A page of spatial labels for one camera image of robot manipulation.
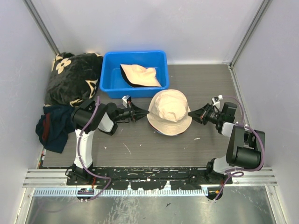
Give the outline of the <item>cream white hat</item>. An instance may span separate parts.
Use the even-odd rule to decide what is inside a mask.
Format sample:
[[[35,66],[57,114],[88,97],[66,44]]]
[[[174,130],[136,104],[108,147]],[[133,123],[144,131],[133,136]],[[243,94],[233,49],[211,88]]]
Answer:
[[[165,134],[185,132],[191,125],[190,108],[186,96],[179,90],[158,92],[151,100],[147,114],[148,122]]]

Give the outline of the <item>black floral blanket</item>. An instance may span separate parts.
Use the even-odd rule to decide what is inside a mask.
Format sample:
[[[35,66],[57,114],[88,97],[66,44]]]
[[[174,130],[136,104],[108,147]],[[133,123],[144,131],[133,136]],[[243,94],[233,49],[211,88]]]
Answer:
[[[97,92],[103,56],[97,53],[57,54],[52,65],[45,106],[78,107]]]

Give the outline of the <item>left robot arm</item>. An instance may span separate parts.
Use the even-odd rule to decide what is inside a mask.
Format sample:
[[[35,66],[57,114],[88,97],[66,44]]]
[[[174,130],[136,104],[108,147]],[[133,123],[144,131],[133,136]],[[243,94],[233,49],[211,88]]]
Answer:
[[[112,136],[119,123],[136,122],[149,114],[148,110],[133,104],[130,96],[124,96],[122,101],[123,107],[119,107],[112,102],[103,104],[99,99],[87,99],[73,111],[71,121],[76,134],[76,157],[71,171],[66,172],[68,179],[88,185],[93,178],[98,178],[92,172],[92,147],[96,130]]]

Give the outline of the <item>navy and red cloth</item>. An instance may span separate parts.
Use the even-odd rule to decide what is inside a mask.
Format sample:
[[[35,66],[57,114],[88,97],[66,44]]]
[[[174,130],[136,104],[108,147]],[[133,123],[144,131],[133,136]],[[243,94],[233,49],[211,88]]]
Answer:
[[[75,131],[71,121],[74,108],[67,105],[44,106],[36,134],[46,150],[61,154],[68,135]]]

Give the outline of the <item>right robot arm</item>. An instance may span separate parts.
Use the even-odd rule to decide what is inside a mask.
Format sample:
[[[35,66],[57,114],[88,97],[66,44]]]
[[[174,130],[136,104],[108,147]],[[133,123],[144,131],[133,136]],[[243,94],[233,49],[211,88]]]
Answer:
[[[188,113],[188,116],[202,125],[208,122],[214,124],[219,134],[229,138],[226,155],[213,158],[206,165],[205,179],[211,184],[223,181],[229,173],[254,172],[264,165],[265,133],[237,124],[236,109],[236,104],[225,102],[221,111],[213,104],[206,104]]]

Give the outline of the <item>beige bucket hat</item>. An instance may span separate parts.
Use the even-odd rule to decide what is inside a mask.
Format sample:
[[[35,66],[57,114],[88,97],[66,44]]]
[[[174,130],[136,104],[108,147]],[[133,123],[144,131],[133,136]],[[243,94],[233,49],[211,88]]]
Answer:
[[[145,68],[138,64],[120,64],[124,81],[131,87],[161,87],[155,68]]]

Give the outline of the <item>light blue bucket hat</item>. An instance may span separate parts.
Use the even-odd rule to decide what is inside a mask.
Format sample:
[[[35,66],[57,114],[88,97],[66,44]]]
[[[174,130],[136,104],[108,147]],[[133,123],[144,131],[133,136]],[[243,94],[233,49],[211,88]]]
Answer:
[[[158,133],[158,134],[161,134],[164,136],[177,136],[178,135],[178,134],[165,134],[165,133],[159,132],[158,130],[154,131],[154,133]]]

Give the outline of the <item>blue plastic bin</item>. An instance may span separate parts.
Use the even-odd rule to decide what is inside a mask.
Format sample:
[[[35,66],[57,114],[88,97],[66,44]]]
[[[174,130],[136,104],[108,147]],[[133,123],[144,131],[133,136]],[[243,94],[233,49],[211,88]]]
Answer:
[[[110,98],[150,98],[170,86],[164,51],[122,51],[104,55],[99,87]]]

